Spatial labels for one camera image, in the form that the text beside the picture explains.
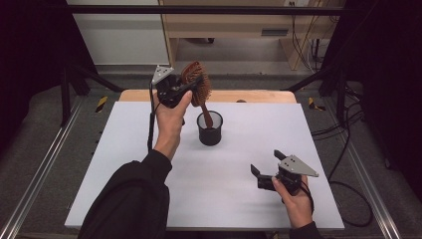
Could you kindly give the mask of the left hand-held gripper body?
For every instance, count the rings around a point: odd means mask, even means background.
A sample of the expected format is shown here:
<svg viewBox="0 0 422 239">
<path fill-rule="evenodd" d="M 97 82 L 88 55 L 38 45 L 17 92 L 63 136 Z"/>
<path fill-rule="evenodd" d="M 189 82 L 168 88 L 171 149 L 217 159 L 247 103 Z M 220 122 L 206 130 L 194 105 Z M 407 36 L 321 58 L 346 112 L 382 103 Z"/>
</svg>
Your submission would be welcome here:
<svg viewBox="0 0 422 239">
<path fill-rule="evenodd" d="M 181 84 L 173 71 L 171 67 L 157 66 L 151 81 L 157 90 L 158 100 L 171 109 L 180 103 L 186 92 L 186 87 Z"/>
</svg>

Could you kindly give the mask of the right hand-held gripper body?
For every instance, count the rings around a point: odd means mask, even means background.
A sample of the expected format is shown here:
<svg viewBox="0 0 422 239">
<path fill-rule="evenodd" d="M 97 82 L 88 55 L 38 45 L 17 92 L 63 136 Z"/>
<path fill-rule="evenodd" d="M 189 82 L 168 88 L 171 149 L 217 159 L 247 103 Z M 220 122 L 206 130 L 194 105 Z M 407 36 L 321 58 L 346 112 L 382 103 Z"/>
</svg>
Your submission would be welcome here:
<svg viewBox="0 0 422 239">
<path fill-rule="evenodd" d="M 302 186 L 302 176 L 318 177 L 318 173 L 305 164 L 295 155 L 286 155 L 287 158 L 279 160 L 278 173 L 275 177 L 280 180 L 291 195 L 294 195 Z M 272 175 L 264 175 L 257 178 L 260 189 L 275 191 Z"/>
</svg>

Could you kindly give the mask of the wooden hairbrush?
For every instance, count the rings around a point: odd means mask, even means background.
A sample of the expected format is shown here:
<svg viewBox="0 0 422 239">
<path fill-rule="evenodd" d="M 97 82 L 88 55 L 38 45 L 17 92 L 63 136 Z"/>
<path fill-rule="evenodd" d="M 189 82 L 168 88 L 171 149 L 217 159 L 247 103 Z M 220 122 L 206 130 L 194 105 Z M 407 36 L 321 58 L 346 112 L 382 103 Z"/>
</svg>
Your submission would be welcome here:
<svg viewBox="0 0 422 239">
<path fill-rule="evenodd" d="M 206 107 L 206 101 L 211 94 L 211 83 L 204 66 L 195 61 L 188 64 L 181 72 L 181 81 L 184 85 L 191 84 L 192 88 L 192 101 L 193 107 L 200 107 L 205 120 L 207 128 L 213 126 L 213 120 Z"/>
</svg>

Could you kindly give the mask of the black mesh pen holder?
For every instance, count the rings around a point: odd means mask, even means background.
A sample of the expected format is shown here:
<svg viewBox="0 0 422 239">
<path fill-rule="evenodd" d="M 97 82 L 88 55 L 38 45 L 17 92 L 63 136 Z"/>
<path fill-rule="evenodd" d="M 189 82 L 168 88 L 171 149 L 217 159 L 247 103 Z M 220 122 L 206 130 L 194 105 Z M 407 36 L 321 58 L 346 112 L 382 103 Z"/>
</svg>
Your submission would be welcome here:
<svg viewBox="0 0 422 239">
<path fill-rule="evenodd" d="M 213 121 L 211 127 L 206 125 L 205 116 L 203 114 L 200 114 L 197 117 L 196 123 L 199 130 L 199 140 L 204 145 L 213 146 L 218 144 L 222 139 L 223 118 L 215 111 L 210 111 L 209 114 Z"/>
</svg>

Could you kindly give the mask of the person's left hand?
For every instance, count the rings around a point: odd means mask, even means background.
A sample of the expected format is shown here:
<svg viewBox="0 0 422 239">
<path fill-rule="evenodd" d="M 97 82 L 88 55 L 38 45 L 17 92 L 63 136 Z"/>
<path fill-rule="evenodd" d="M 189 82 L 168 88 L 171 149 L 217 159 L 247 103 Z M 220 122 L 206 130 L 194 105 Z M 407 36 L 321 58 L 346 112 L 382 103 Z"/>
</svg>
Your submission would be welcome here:
<svg viewBox="0 0 422 239">
<path fill-rule="evenodd" d="M 156 103 L 155 114 L 158 125 L 158 137 L 153 149 L 172 160 L 180 143 L 183 118 L 191 103 L 192 92 L 185 93 L 179 104 L 173 109 L 161 105 L 157 94 L 153 95 L 153 99 Z"/>
</svg>

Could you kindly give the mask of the person's right hand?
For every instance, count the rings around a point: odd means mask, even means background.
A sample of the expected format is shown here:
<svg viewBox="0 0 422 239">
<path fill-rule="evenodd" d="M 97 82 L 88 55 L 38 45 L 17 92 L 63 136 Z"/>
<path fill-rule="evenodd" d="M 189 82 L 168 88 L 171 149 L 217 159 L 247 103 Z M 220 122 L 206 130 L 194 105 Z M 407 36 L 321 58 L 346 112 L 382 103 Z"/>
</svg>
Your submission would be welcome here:
<svg viewBox="0 0 422 239">
<path fill-rule="evenodd" d="M 285 185 L 276 177 L 272 177 L 272 182 L 287 208 L 291 228 L 299 229 L 312 223 L 312 205 L 307 194 L 299 190 L 296 195 L 291 195 Z"/>
</svg>

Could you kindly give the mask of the light wooden desk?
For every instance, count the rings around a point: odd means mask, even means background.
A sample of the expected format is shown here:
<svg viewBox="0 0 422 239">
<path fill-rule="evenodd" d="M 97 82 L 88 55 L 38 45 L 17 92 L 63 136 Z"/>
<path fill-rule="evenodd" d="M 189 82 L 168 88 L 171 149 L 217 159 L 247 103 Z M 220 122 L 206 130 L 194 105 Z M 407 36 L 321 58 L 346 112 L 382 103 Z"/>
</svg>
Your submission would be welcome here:
<svg viewBox="0 0 422 239">
<path fill-rule="evenodd" d="M 161 6 L 342 7 L 346 0 L 158 0 Z M 280 41 L 290 68 L 305 62 L 309 42 L 331 38 L 337 16 L 164 14 L 166 37 L 273 38 Z M 289 29 L 285 37 L 262 37 L 262 29 Z"/>
</svg>

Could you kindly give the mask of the black metal stand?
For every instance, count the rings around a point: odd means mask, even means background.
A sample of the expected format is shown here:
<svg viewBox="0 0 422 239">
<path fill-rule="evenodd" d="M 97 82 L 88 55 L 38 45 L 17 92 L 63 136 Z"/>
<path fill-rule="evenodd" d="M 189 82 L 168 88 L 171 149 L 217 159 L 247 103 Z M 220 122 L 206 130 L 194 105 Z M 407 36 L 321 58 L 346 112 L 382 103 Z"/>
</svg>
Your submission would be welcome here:
<svg viewBox="0 0 422 239">
<path fill-rule="evenodd" d="M 91 90 L 86 82 L 86 79 L 94 80 L 98 84 L 115 93 L 122 93 L 124 91 L 124 88 L 109 82 L 105 78 L 101 77 L 98 73 L 94 73 L 78 65 L 67 65 L 61 72 L 61 126 L 66 125 L 71 118 L 70 87 L 73 87 L 78 96 L 86 96 Z"/>
<path fill-rule="evenodd" d="M 318 90 L 321 96 L 330 96 L 333 92 L 336 92 L 335 117 L 341 125 L 345 125 L 346 71 L 343 67 L 328 66 L 304 80 L 287 87 L 287 91 L 295 93 L 316 80 L 322 80 Z"/>
</svg>

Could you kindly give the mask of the grey desk label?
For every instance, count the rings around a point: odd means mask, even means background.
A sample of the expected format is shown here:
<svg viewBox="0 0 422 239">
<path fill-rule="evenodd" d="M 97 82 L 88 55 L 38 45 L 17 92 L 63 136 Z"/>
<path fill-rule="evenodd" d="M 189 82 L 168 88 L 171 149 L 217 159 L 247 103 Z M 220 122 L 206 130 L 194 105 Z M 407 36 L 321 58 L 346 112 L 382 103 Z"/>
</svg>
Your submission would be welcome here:
<svg viewBox="0 0 422 239">
<path fill-rule="evenodd" d="M 262 37 L 285 37 L 289 34 L 289 29 L 262 29 Z"/>
</svg>

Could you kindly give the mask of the black curtain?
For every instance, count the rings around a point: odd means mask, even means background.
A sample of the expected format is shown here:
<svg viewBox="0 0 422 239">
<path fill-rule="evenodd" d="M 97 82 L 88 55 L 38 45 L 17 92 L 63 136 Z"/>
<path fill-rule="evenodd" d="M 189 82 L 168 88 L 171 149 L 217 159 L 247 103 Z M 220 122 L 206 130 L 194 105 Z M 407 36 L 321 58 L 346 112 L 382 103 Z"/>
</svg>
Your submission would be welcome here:
<svg viewBox="0 0 422 239">
<path fill-rule="evenodd" d="M 422 199 L 422 0 L 345 0 L 324 63 L 343 62 L 386 157 Z"/>
<path fill-rule="evenodd" d="M 0 153 L 68 65 L 96 69 L 67 0 L 0 0 Z"/>
</svg>

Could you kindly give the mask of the black horizontal frame bar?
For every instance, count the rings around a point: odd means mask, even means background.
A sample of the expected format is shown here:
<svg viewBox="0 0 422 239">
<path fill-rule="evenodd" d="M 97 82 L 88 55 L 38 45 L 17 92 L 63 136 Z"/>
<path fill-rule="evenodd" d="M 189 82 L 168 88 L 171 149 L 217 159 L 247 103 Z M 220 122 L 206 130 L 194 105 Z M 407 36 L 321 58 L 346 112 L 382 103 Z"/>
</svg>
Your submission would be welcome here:
<svg viewBox="0 0 422 239">
<path fill-rule="evenodd" d="M 215 14 L 215 15 L 317 15 L 340 16 L 341 7 L 253 7 L 253 6 L 153 6 L 153 5 L 69 5 L 75 14 Z"/>
</svg>

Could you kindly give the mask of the aluminium floor rail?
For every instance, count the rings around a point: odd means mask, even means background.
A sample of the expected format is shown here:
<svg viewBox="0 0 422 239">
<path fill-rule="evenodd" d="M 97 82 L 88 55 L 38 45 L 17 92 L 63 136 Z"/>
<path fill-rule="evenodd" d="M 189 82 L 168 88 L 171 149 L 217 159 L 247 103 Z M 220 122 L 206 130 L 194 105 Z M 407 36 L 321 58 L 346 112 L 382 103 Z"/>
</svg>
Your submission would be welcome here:
<svg viewBox="0 0 422 239">
<path fill-rule="evenodd" d="M 39 165 L 35 175 L 32 177 L 25 193 L 21 197 L 19 203 L 15 207 L 12 215 L 0 230 L 0 239 L 15 239 L 23 222 L 25 221 L 35 199 L 37 198 L 44 181 L 47 178 L 57 156 L 59 155 L 66 139 L 81 111 L 85 97 L 76 97 L 71 108 L 71 114 L 68 121 L 60 127 L 53 142 L 49 146 L 41 164 Z"/>
<path fill-rule="evenodd" d="M 394 220 L 392 219 L 352 141 L 347 144 L 346 151 L 351 167 L 353 168 L 363 193 L 372 208 L 374 218 L 383 234 L 384 239 L 402 239 Z"/>
</svg>

